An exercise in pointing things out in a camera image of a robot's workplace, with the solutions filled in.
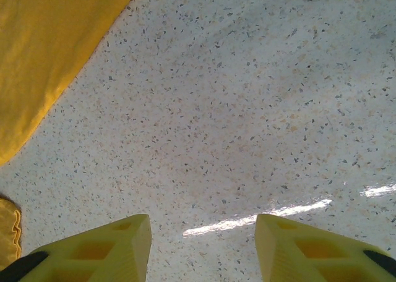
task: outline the yellow fabric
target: yellow fabric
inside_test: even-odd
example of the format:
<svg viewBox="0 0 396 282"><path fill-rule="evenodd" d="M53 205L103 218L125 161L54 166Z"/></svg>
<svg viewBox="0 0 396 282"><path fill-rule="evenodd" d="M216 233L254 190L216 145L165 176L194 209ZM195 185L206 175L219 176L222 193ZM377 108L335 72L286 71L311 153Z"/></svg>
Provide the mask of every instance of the yellow fabric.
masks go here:
<svg viewBox="0 0 396 282"><path fill-rule="evenodd" d="M18 208L0 199L0 271L20 257L20 232Z"/></svg>
<svg viewBox="0 0 396 282"><path fill-rule="evenodd" d="M0 0L0 165L32 135L130 0Z"/></svg>

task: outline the yellow plastic object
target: yellow plastic object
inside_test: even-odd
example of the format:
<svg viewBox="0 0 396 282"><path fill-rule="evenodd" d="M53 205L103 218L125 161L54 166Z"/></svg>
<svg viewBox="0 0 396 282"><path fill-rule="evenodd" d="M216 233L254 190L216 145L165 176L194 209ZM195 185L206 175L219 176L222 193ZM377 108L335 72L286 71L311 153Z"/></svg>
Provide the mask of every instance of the yellow plastic object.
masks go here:
<svg viewBox="0 0 396 282"><path fill-rule="evenodd" d="M20 257L20 212L9 200L0 199L0 271Z"/></svg>
<svg viewBox="0 0 396 282"><path fill-rule="evenodd" d="M259 215L256 248L264 282L396 282L363 250L375 246L273 215Z"/></svg>
<svg viewBox="0 0 396 282"><path fill-rule="evenodd" d="M148 215L134 215L34 250L49 256L20 282L143 282L151 246Z"/></svg>
<svg viewBox="0 0 396 282"><path fill-rule="evenodd" d="M130 0L0 0L0 165L33 134Z"/></svg>

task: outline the floor speckle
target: floor speckle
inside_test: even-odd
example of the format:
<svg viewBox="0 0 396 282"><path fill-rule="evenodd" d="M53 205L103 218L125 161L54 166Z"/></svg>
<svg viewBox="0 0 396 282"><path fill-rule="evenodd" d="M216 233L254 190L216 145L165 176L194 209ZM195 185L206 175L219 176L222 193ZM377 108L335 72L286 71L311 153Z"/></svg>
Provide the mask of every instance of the floor speckle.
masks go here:
<svg viewBox="0 0 396 282"><path fill-rule="evenodd" d="M147 281L260 281L268 212L396 256L392 1L131 1L0 169L25 254L148 213Z"/></svg>

